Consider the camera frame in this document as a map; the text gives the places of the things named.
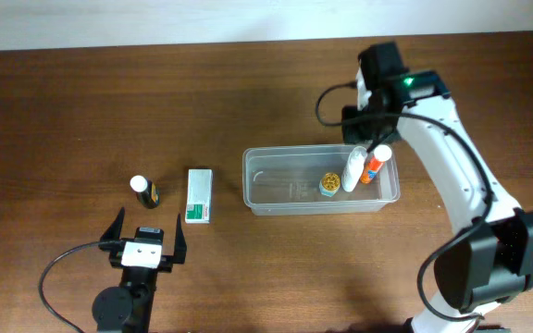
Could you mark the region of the white spray bottle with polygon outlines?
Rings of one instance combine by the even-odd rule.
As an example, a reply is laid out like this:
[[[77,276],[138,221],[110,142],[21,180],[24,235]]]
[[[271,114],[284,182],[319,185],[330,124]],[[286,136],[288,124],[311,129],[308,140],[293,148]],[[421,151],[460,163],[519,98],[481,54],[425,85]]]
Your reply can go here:
[[[353,148],[341,175],[341,186],[344,191],[352,192],[354,190],[363,174],[366,158],[367,150],[365,147],[355,146]]]

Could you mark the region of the orange tube white cap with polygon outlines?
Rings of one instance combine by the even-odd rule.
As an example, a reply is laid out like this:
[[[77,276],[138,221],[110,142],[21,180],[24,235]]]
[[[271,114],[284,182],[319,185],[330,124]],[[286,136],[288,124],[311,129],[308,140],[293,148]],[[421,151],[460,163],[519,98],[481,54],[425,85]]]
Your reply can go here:
[[[392,149],[388,145],[381,144],[377,146],[372,151],[372,156],[366,163],[365,169],[360,177],[360,182],[364,184],[370,183],[391,157]]]

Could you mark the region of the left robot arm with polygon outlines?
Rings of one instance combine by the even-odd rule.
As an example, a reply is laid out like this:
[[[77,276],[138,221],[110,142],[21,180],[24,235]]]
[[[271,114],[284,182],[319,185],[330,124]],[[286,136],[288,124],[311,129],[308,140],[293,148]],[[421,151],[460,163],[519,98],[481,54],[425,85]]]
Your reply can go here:
[[[132,238],[120,236],[125,210],[100,238],[98,248],[108,253],[113,268],[122,271],[115,287],[102,290],[94,299],[93,319],[98,332],[147,333],[153,311],[157,277],[185,263],[187,244],[181,219],[176,222],[173,254],[163,253],[164,230],[139,227]]]

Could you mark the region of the dark bottle white cap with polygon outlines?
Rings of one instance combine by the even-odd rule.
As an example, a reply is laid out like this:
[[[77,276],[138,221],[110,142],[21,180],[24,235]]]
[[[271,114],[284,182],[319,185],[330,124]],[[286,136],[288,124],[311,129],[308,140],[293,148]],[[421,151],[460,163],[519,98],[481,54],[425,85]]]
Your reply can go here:
[[[154,183],[144,176],[136,175],[130,179],[130,186],[138,201],[148,209],[159,206],[159,192]]]

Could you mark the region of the small jar gold lid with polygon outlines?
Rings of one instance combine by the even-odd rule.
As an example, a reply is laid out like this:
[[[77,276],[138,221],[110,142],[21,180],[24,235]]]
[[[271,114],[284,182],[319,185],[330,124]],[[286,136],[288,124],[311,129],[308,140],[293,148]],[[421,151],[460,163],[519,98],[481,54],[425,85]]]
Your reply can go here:
[[[319,191],[327,197],[334,196],[341,186],[341,178],[333,172],[326,173],[319,181]]]

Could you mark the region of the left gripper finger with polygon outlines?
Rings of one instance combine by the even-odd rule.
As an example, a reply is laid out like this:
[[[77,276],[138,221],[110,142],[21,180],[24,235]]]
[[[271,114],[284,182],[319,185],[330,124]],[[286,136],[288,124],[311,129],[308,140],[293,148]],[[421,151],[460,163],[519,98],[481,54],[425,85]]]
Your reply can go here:
[[[178,214],[173,254],[167,255],[163,262],[171,265],[184,265],[187,254],[187,243],[182,229],[181,214]]]
[[[98,248],[103,252],[117,251],[121,245],[120,233],[125,216],[125,208],[121,207],[118,215],[100,237]]]

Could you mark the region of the white green medicine box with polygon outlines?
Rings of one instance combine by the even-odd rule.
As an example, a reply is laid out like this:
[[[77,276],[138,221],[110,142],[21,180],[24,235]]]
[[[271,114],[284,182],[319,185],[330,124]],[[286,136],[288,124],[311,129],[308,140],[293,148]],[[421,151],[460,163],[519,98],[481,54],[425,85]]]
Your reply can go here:
[[[211,216],[213,171],[190,169],[188,171],[185,222],[208,224]]]

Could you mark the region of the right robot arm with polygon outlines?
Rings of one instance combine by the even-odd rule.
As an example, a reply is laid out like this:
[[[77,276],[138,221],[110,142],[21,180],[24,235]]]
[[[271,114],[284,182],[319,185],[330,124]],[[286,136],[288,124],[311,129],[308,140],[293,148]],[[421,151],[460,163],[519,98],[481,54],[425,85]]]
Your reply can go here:
[[[437,188],[453,236],[420,266],[438,286],[407,332],[474,332],[485,315],[533,288],[533,211],[525,211],[494,177],[467,135],[450,92],[434,71],[360,68],[356,111],[342,126],[364,127],[381,146],[397,134],[415,151]]]

